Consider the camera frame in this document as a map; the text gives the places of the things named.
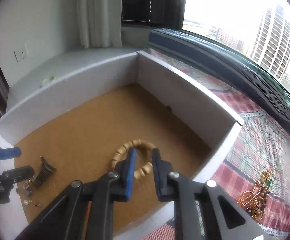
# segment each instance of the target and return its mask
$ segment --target apartment building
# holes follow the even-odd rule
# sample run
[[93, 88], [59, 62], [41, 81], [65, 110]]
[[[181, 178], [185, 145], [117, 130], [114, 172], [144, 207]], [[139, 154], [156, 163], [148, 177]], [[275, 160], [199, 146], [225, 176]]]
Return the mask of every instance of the apartment building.
[[261, 16], [258, 34], [248, 57], [281, 81], [290, 61], [290, 22], [277, 5]]

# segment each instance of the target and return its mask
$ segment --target small screw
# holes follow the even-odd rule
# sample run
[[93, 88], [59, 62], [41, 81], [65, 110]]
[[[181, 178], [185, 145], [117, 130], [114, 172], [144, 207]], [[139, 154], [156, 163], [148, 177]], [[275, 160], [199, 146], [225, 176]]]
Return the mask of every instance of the small screw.
[[170, 172], [168, 175], [173, 179], [176, 179], [179, 177], [179, 173], [175, 171]]
[[111, 178], [116, 178], [118, 176], [118, 173], [115, 172], [115, 171], [111, 171], [108, 173], [108, 176], [111, 177]]
[[72, 181], [71, 186], [75, 188], [75, 187], [80, 187], [81, 184], [82, 183], [79, 180], [74, 180]]

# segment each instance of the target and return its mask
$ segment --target high-rise building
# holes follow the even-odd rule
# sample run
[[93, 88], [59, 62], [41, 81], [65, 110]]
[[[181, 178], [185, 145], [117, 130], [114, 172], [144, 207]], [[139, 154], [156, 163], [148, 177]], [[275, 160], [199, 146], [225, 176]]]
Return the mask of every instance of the high-rise building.
[[290, 61], [290, 22], [282, 6], [264, 12], [248, 56], [281, 81]]
[[246, 43], [218, 29], [216, 40], [242, 53]]

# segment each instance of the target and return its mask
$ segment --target patterned fabric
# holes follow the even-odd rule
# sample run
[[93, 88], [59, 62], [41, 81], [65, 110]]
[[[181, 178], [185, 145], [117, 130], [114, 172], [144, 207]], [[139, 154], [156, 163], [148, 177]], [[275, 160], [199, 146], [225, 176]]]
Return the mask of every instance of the patterned fabric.
[[[290, 136], [260, 106], [226, 83], [153, 49], [147, 53], [194, 78], [221, 98], [245, 120], [244, 125], [213, 179], [236, 201], [260, 179], [259, 172], [272, 169], [271, 194], [259, 225], [273, 237], [284, 239], [290, 232]], [[146, 239], [169, 239], [162, 228]]]
[[149, 46], [239, 88], [290, 134], [290, 94], [247, 57], [218, 41], [170, 29], [153, 30]]

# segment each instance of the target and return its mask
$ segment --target blue gripper pad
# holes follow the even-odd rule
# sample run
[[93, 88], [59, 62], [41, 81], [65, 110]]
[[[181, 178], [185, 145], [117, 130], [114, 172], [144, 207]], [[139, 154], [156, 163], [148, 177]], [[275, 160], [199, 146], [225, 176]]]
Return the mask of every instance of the blue gripper pad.
[[18, 147], [0, 149], [0, 160], [7, 160], [11, 158], [20, 157], [22, 154], [21, 149]]
[[129, 201], [132, 194], [132, 190], [133, 190], [134, 169], [135, 169], [135, 161], [136, 161], [135, 148], [131, 148], [128, 150], [126, 161], [128, 161], [128, 171], [127, 171], [127, 177], [126, 177], [125, 198], [126, 198], [126, 201]]

